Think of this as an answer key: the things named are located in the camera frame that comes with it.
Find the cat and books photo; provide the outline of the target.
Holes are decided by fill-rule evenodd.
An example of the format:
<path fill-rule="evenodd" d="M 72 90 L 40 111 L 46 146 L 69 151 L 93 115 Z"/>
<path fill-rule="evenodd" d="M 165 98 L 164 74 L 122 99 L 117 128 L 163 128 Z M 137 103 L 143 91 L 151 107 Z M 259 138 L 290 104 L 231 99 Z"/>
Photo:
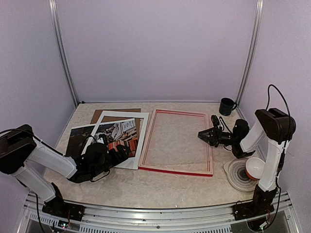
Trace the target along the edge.
<path fill-rule="evenodd" d="M 73 127 L 70 131 L 66 154 L 78 156 L 90 137 L 95 124 Z M 138 132 L 136 121 L 131 118 L 127 120 L 101 123 L 94 134 L 91 143 L 103 142 L 106 139 L 108 149 L 116 149 L 121 144 L 130 148 L 129 157 L 135 157 L 138 147 Z"/>

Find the white photo mat board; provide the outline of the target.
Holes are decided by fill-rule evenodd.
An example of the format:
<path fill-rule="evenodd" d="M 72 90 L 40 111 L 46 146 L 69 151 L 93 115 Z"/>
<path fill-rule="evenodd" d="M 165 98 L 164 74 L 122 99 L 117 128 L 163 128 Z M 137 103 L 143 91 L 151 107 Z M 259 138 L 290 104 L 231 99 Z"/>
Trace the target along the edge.
<path fill-rule="evenodd" d="M 88 144 L 100 142 L 108 150 L 125 146 L 129 149 L 128 158 L 117 168 L 138 169 L 146 134 L 149 113 L 102 111 L 91 133 Z"/>

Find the clear acrylic sheet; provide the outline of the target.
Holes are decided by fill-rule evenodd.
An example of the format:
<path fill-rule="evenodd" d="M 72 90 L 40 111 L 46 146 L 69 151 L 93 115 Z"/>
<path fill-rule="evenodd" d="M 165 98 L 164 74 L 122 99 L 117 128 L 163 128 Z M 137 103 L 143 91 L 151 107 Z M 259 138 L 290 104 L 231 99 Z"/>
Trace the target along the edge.
<path fill-rule="evenodd" d="M 198 138 L 202 116 L 158 113 L 144 164 L 163 169 L 207 171 L 207 144 Z"/>

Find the red wooden picture frame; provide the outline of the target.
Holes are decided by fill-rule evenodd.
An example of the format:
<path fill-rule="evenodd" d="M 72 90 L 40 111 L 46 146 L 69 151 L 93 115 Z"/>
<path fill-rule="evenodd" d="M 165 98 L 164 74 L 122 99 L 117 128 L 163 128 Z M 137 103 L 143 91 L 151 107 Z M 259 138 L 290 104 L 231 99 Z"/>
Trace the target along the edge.
<path fill-rule="evenodd" d="M 211 147 L 198 138 L 209 128 L 208 115 L 155 108 L 145 136 L 139 168 L 171 174 L 213 176 Z"/>

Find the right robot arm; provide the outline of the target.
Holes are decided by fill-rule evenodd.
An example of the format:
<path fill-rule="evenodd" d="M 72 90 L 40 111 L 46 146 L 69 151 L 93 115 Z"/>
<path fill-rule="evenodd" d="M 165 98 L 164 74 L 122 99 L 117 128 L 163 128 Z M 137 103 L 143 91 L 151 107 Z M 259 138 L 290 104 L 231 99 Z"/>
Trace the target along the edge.
<path fill-rule="evenodd" d="M 285 112 L 271 108 L 255 111 L 256 121 L 250 127 L 246 120 L 237 119 L 234 128 L 224 132 L 220 126 L 220 118 L 212 115 L 213 127 L 198 133 L 198 138 L 212 147 L 231 146 L 237 159 L 255 160 L 255 148 L 263 138 L 267 140 L 267 153 L 263 160 L 263 171 L 258 177 L 252 200 L 236 203 L 233 206 L 235 219 L 259 216 L 274 211 L 273 200 L 280 197 L 281 187 L 278 184 L 280 173 L 285 162 L 285 155 L 296 130 L 296 122 L 290 109 Z"/>

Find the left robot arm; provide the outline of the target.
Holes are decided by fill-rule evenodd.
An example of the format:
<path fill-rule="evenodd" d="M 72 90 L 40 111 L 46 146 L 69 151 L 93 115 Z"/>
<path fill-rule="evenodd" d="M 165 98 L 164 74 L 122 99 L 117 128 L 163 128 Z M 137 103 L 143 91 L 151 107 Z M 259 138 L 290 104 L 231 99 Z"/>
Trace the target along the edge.
<path fill-rule="evenodd" d="M 126 161 L 130 153 L 127 146 L 117 145 L 115 149 L 108 149 L 105 143 L 106 140 L 92 143 L 85 153 L 76 157 L 64 155 L 39 139 L 30 125 L 24 124 L 0 133 L 0 171 L 15 177 L 56 215 L 63 216 L 68 205 L 58 187 L 43 178 L 31 163 L 53 170 L 73 183 L 93 183 L 95 177 L 107 175 L 111 168 Z"/>

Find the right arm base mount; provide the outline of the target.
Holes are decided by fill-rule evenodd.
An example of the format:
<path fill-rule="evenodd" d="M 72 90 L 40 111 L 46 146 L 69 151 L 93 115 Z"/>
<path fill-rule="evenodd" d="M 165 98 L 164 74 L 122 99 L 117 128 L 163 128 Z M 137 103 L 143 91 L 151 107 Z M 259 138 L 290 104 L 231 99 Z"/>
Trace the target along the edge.
<path fill-rule="evenodd" d="M 253 202 L 238 203 L 232 206 L 234 219 L 236 221 L 243 220 L 247 218 L 252 218 L 260 215 L 267 214 L 268 212 L 273 212 L 274 206 L 264 205 L 264 206 L 255 206 Z"/>

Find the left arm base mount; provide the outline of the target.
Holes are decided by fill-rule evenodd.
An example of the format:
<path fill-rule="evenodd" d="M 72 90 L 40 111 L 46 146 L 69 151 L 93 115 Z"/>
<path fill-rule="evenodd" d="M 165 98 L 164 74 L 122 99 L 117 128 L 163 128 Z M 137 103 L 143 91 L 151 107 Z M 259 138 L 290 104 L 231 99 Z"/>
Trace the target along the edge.
<path fill-rule="evenodd" d="M 42 208 L 42 212 L 50 214 L 52 216 L 57 216 L 60 218 L 65 218 L 67 220 L 82 221 L 82 217 L 85 212 L 85 207 L 78 204 L 63 203 L 61 206 L 51 206 L 45 204 Z"/>

